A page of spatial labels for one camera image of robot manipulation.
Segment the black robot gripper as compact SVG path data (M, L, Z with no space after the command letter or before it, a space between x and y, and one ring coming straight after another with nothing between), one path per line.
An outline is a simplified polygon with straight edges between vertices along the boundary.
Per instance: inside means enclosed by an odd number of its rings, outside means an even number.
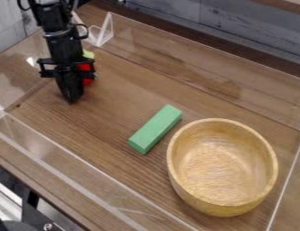
M25 0L21 11L31 10L36 24L44 31L49 58L40 58L40 76L55 78L64 99L73 103L83 94L81 79L91 77L91 72L81 71L79 65L88 63L81 56L81 36L72 22L72 11L79 0Z

